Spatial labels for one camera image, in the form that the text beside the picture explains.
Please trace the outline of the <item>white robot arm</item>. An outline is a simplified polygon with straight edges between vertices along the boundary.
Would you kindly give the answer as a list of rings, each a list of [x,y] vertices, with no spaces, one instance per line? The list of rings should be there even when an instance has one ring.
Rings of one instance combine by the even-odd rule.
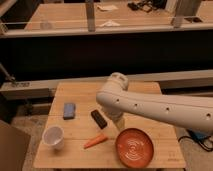
[[[106,116],[121,126],[124,113],[213,135],[213,100],[163,94],[136,93],[128,90],[128,78],[112,73],[97,91],[96,101]]]

